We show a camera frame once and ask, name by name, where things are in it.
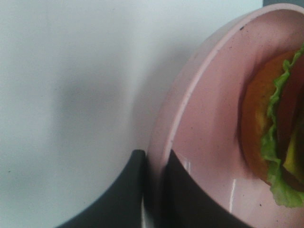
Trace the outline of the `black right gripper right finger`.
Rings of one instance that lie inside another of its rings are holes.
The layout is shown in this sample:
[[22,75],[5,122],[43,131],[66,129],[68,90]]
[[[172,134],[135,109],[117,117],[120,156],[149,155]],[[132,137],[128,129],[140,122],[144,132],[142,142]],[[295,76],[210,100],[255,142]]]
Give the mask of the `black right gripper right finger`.
[[161,198],[161,228],[248,228],[209,197],[172,150]]

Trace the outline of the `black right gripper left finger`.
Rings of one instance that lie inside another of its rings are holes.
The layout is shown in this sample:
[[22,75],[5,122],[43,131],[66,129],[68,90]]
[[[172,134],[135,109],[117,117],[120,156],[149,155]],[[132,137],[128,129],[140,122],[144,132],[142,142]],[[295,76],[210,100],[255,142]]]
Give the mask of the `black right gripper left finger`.
[[140,228],[146,155],[134,150],[119,177],[93,204],[61,228]]

